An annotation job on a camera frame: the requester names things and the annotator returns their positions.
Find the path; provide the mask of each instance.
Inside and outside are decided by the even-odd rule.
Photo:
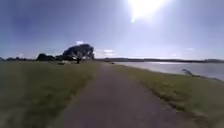
[[[144,86],[102,64],[55,128],[195,128]]]

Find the water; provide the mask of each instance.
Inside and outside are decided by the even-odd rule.
[[[117,64],[172,74],[184,74],[182,69],[187,69],[195,75],[218,78],[224,81],[224,64],[167,62],[119,62]]]

